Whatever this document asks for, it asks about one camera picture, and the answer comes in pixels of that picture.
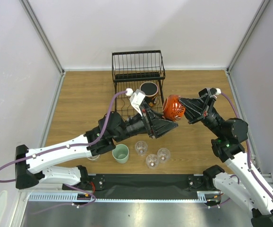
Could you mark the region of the small orange black cup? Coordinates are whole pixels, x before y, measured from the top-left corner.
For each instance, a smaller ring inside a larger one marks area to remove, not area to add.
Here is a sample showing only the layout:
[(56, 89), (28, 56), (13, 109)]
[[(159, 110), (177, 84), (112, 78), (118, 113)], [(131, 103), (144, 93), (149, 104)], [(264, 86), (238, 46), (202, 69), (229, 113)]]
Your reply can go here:
[(179, 121), (185, 112), (185, 107), (180, 103), (179, 95), (170, 95), (163, 104), (163, 117), (170, 121)]

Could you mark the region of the black skull pattern mug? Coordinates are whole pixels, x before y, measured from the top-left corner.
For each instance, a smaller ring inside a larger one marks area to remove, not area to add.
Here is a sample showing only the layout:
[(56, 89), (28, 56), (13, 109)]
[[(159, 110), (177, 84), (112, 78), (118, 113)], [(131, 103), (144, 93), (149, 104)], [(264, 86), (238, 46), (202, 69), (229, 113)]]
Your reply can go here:
[(149, 106), (155, 106), (158, 96), (158, 86), (150, 81), (144, 82), (140, 85), (140, 90), (145, 94), (145, 102)]

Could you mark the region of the short clear glass tumbler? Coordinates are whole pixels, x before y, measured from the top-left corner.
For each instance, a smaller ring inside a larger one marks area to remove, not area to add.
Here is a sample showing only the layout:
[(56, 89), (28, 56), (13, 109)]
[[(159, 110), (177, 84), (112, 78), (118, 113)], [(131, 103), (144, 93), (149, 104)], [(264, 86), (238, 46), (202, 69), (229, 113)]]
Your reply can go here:
[(100, 155), (92, 156), (87, 158), (90, 161), (98, 161), (100, 159)]

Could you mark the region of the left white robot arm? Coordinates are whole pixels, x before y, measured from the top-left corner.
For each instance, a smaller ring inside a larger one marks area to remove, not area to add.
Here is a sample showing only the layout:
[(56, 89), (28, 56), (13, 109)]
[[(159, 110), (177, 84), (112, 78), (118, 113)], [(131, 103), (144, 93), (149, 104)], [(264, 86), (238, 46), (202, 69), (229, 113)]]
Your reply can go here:
[(28, 148), (25, 144), (16, 147), (15, 182), (17, 189), (36, 186), (40, 182), (63, 183), (85, 189), (89, 185), (86, 168), (74, 170), (57, 165), (78, 158), (89, 158), (105, 154), (121, 142), (139, 134), (152, 139), (162, 137), (178, 124), (167, 120), (161, 113), (142, 103), (141, 112), (128, 120), (115, 111), (107, 113), (98, 121), (98, 126), (71, 140), (44, 148)]

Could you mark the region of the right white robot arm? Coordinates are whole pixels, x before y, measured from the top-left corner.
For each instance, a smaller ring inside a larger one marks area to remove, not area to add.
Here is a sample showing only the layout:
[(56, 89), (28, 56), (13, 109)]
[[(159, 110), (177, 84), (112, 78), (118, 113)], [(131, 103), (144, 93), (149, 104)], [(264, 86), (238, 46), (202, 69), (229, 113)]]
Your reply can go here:
[(223, 119), (214, 103), (221, 90), (205, 88), (198, 98), (179, 98), (185, 107), (189, 124), (201, 122), (217, 138), (211, 141), (212, 150), (241, 181), (235, 182), (219, 166), (213, 166), (203, 177), (203, 186), (225, 193), (252, 218), (254, 227), (273, 227), (273, 188), (251, 162), (250, 152), (242, 143), (248, 139), (248, 123), (240, 118)]

